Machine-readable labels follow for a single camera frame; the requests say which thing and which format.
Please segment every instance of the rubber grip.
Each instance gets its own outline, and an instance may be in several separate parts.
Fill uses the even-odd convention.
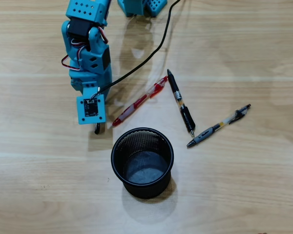
[[[184,119],[188,132],[190,132],[191,130],[194,131],[195,123],[190,115],[189,109],[185,107],[182,110],[180,110],[180,112],[181,112],[182,118]]]

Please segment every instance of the pen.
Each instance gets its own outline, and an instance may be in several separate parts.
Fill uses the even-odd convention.
[[[191,147],[199,144],[203,140],[206,140],[207,138],[209,138],[214,132],[221,129],[226,124],[232,124],[232,123],[238,121],[239,119],[243,118],[246,115],[246,113],[248,112],[248,109],[250,107],[251,107],[251,104],[246,105],[242,109],[236,110],[232,116],[226,118],[225,120],[223,120],[220,123],[217,123],[215,126],[206,129],[200,135],[198,135],[192,141],[190,141],[189,144],[187,145],[187,147],[191,148]]]
[[[173,76],[173,74],[170,72],[169,69],[167,69],[167,74],[168,74],[168,81],[170,83],[172,92],[174,93],[176,102],[178,103],[180,113],[182,115],[182,118],[184,119],[187,130],[191,134],[191,136],[194,137],[195,123],[190,115],[190,111],[185,106],[184,101],[182,100],[182,96],[180,94],[179,88],[178,88],[177,83],[175,81],[175,77]]]
[[[124,110],[124,112],[120,116],[118,116],[118,118],[113,122],[112,125],[116,127],[119,124],[121,124],[129,115],[134,113],[136,109],[139,106],[141,106],[141,104],[144,103],[148,98],[152,98],[157,93],[159,93],[164,88],[167,80],[168,80],[168,77],[164,77],[160,79],[157,83],[155,83],[145,94],[139,97],[138,100],[136,100],[126,110]]]

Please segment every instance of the red pen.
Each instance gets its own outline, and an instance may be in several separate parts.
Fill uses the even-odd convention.
[[[113,122],[113,126],[116,127],[121,124],[129,115],[134,113],[137,108],[144,103],[148,98],[152,98],[157,93],[159,93],[165,86],[168,77],[164,77],[160,79],[159,82],[155,83],[145,94],[143,94],[138,100],[136,100],[133,104],[131,104],[124,112],[118,116],[118,118]]]

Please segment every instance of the pen holder rim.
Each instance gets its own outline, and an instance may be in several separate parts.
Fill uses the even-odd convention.
[[[119,172],[117,171],[116,167],[115,167],[115,151],[119,145],[119,143],[128,135],[134,133],[134,132],[138,132],[138,131],[148,131],[148,132],[153,132],[155,134],[158,134],[160,137],[162,137],[164,139],[164,141],[168,144],[169,146],[169,149],[170,149],[170,157],[171,157],[171,160],[170,160],[170,163],[169,163],[169,166],[168,168],[166,169],[166,171],[158,178],[156,179],[155,181],[152,181],[150,183],[145,183],[145,184],[138,184],[138,183],[134,183],[134,182],[131,182],[127,179],[124,179],[120,174]],[[174,163],[174,151],[173,151],[173,147],[170,143],[170,141],[168,140],[168,138],[166,136],[164,136],[161,132],[155,130],[155,129],[152,129],[152,128],[146,128],[146,127],[142,127],[142,128],[134,128],[134,129],[131,129],[129,130],[128,132],[124,133],[121,137],[119,137],[119,139],[115,142],[114,146],[113,146],[113,149],[112,149],[112,153],[111,153],[111,164],[112,164],[112,168],[113,168],[113,171],[115,173],[115,175],[118,177],[118,179],[124,183],[124,185],[129,185],[131,187],[139,187],[139,188],[148,188],[152,185],[155,185],[159,182],[161,182],[162,180],[164,180],[167,176],[170,175],[170,171],[172,169],[172,166],[173,166],[173,163]]]

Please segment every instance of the black cable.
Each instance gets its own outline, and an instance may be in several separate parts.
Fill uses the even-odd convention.
[[[132,69],[130,72],[128,72],[126,75],[122,76],[121,78],[119,78],[118,80],[108,84],[107,86],[104,86],[99,92],[97,92],[96,94],[91,96],[91,100],[94,99],[97,95],[101,94],[102,92],[104,92],[105,90],[109,89],[110,87],[114,86],[115,84],[118,84],[119,82],[121,82],[122,80],[124,80],[125,78],[127,78],[128,76],[130,76],[132,73],[134,73],[135,71],[137,71],[138,69],[140,69],[143,65],[145,65],[152,57],[153,55],[155,55],[162,47],[165,38],[166,38],[166,34],[167,34],[167,30],[168,30],[168,26],[169,26],[169,21],[170,21],[170,15],[171,15],[171,11],[172,8],[178,3],[180,2],[180,0],[177,0],[176,2],[174,2],[168,12],[168,18],[167,18],[167,23],[166,23],[166,28],[164,31],[164,35],[162,38],[162,41],[160,43],[160,45],[152,52],[152,54],[150,54],[149,57],[146,58],[146,60],[144,60],[142,63],[140,63],[137,67],[135,67],[134,69]]]

